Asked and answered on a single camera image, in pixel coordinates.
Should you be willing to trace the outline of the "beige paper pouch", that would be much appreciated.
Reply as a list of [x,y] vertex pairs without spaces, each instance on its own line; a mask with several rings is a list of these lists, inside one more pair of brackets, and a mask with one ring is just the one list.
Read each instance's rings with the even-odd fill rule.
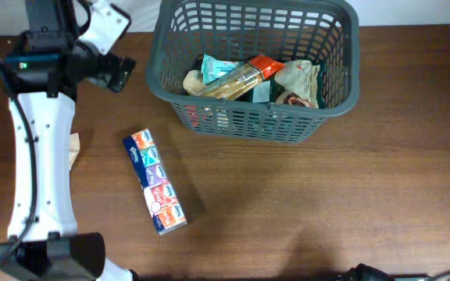
[[189,71],[183,80],[183,89],[191,96],[204,96],[206,88],[200,70]]
[[69,160],[70,169],[72,169],[74,162],[80,152],[80,138],[79,133],[72,133],[70,135],[70,145],[69,145]]

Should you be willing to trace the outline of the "teal torn wrapper piece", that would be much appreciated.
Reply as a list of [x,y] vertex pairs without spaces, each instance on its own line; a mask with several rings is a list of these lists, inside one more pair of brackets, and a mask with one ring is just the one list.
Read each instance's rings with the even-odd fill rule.
[[243,62],[215,59],[211,55],[204,54],[201,66],[202,82],[208,85],[243,64]]

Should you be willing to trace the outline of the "orange spaghetti packet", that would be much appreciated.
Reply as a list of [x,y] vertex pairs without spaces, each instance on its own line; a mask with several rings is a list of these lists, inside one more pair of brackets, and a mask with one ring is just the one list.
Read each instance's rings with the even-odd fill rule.
[[213,81],[199,91],[196,96],[235,100],[284,67],[285,64],[282,62],[265,55],[257,55],[218,80]]

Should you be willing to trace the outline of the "Kleenex tissue multipack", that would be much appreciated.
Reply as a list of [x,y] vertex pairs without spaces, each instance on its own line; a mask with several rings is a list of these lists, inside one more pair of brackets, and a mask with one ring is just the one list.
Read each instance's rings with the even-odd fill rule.
[[123,138],[123,146],[141,185],[155,231],[162,236],[185,226],[186,215],[150,130]]

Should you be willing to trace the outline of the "green Nescafe coffee bag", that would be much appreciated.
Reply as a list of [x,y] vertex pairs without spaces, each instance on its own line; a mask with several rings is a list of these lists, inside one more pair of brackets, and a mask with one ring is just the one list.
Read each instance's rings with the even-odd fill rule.
[[273,78],[255,86],[241,100],[252,103],[274,103],[306,108],[326,108],[322,97],[326,67],[309,60],[285,63]]

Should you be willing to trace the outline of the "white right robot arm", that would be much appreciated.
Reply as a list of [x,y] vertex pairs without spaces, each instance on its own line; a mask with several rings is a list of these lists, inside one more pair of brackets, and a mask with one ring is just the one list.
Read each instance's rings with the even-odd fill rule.
[[388,275],[374,267],[358,264],[348,272],[340,275],[337,280],[344,281],[450,281],[450,270],[434,276],[426,274]]

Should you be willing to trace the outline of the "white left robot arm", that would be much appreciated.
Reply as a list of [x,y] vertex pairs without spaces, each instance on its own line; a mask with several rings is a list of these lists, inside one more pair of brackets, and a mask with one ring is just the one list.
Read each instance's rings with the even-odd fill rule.
[[16,145],[16,191],[0,271],[17,280],[135,280],[110,261],[99,233],[78,233],[70,196],[70,133],[77,86],[118,93],[135,61],[112,46],[130,26],[108,1],[28,1],[29,27],[0,59]]

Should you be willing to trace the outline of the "grey plastic basket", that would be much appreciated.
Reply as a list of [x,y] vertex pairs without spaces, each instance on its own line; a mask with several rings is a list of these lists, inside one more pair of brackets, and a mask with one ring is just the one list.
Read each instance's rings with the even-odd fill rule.
[[[322,108],[198,98],[183,81],[203,55],[307,59],[323,66]],[[164,1],[145,71],[151,92],[197,133],[284,143],[307,140],[359,98],[359,18],[340,0]]]

